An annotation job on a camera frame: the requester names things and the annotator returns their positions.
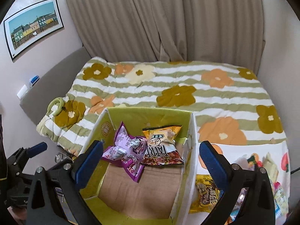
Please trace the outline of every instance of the wall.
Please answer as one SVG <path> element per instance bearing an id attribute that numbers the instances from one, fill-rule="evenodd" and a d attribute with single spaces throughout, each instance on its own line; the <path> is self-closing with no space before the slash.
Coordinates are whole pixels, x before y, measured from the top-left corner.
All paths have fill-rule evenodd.
<path id="1" fill-rule="evenodd" d="M 6 18 L 15 12 L 42 0 L 16 0 Z M 40 77 L 60 60 L 82 46 L 65 0 L 57 0 L 64 29 L 41 39 L 20 56 L 14 63 L 11 61 L 3 23 L 0 25 L 0 114 L 3 115 L 3 135 L 6 156 L 10 156 L 20 147 L 31 147 L 41 141 L 48 144 L 48 150 L 29 160 L 24 172 L 34 173 L 38 166 L 49 168 L 54 164 L 58 152 L 56 144 L 49 138 L 41 137 L 35 125 L 19 106 L 17 92 L 34 75 Z"/>
<path id="2" fill-rule="evenodd" d="M 262 1 L 266 44 L 258 79 L 281 117 L 294 170 L 300 167 L 300 21 L 286 0 Z M 290 207 L 299 199 L 300 171 L 291 176 Z"/>

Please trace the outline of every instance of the purple snack bag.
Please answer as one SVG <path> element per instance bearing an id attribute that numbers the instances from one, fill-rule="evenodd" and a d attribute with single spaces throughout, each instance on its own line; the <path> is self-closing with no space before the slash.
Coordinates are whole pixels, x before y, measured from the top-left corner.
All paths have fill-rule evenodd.
<path id="1" fill-rule="evenodd" d="M 129 135 L 124 123 L 121 122 L 114 142 L 115 146 L 109 146 L 104 151 L 102 160 L 124 168 L 131 179 L 138 182 L 144 169 L 140 162 L 147 149 L 147 139 L 142 136 Z"/>

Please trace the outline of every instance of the gold snack bag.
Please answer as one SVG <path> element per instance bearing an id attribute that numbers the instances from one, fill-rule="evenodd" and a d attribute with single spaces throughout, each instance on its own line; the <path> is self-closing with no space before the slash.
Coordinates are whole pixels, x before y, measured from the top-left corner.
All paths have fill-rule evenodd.
<path id="1" fill-rule="evenodd" d="M 220 190 L 217 189 L 212 177 L 206 174 L 197 174 L 196 188 L 198 198 L 190 206 L 189 213 L 211 212 L 220 196 Z"/>
<path id="2" fill-rule="evenodd" d="M 184 161 L 176 150 L 174 141 L 181 127 L 181 125 L 169 125 L 143 129 L 143 133 L 147 138 L 148 148 L 142 164 L 183 164 Z"/>

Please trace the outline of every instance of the orange flower pattern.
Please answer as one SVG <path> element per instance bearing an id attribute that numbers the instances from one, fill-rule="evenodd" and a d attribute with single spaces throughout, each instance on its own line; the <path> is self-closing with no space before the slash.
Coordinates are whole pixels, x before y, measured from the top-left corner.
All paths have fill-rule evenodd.
<path id="1" fill-rule="evenodd" d="M 204 73 L 201 79 L 208 81 L 210 87 L 223 89 L 225 86 L 233 85 L 234 81 L 227 76 L 227 73 L 221 69 L 213 69 L 210 72 Z"/>
<path id="2" fill-rule="evenodd" d="M 120 74 L 126 74 L 129 73 L 133 69 L 133 64 L 117 64 L 115 67 L 115 74 L 120 75 Z"/>
<path id="3" fill-rule="evenodd" d="M 246 145 L 245 134 L 239 129 L 239 123 L 232 117 L 217 118 L 214 122 L 205 123 L 201 126 L 199 141 L 208 140 L 215 144 Z"/>
<path id="4" fill-rule="evenodd" d="M 76 148 L 76 146 L 73 149 L 69 149 L 69 152 L 73 154 L 74 156 L 78 157 L 78 154 L 81 150 L 79 148 Z"/>
<path id="5" fill-rule="evenodd" d="M 217 151 L 218 154 L 222 154 L 223 155 L 223 151 L 222 151 L 222 149 L 218 145 L 212 144 L 211 146 Z M 201 167 L 207 169 L 207 167 L 205 166 L 204 161 L 202 160 L 202 158 L 201 158 L 200 155 L 198 156 L 198 158 L 199 158 L 199 162 L 200 162 Z"/>
<path id="6" fill-rule="evenodd" d="M 104 108 L 106 107 L 113 107 L 113 99 L 115 98 L 114 95 L 111 95 L 110 97 L 106 98 L 105 100 L 103 100 L 101 97 L 99 96 L 94 96 L 91 99 L 91 105 L 93 107 L 91 107 L 91 109 L 88 111 L 88 113 L 97 113 L 100 114 Z"/>

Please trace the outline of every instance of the metal bolt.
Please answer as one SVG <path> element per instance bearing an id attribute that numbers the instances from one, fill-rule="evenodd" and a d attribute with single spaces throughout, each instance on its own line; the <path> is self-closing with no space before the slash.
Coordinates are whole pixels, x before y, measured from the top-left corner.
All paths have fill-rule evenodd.
<path id="1" fill-rule="evenodd" d="M 71 164 L 70 163 L 67 163 L 64 165 L 64 169 L 65 170 L 69 170 L 71 168 Z"/>
<path id="2" fill-rule="evenodd" d="M 59 163 L 60 161 L 62 161 L 62 158 L 63 158 L 63 154 L 57 153 L 57 155 L 55 156 L 55 162 Z"/>
<path id="3" fill-rule="evenodd" d="M 39 166 L 36 171 L 37 171 L 37 173 L 41 173 L 43 171 L 43 168 L 41 166 Z"/>
<path id="4" fill-rule="evenodd" d="M 264 169 L 263 167 L 261 167 L 259 170 L 260 170 L 261 173 L 266 173 L 267 172 L 266 169 Z"/>
<path id="5" fill-rule="evenodd" d="M 238 164 L 236 164 L 236 163 L 233 163 L 231 165 L 231 167 L 232 167 L 233 170 L 239 170 L 240 169 L 240 166 Z"/>

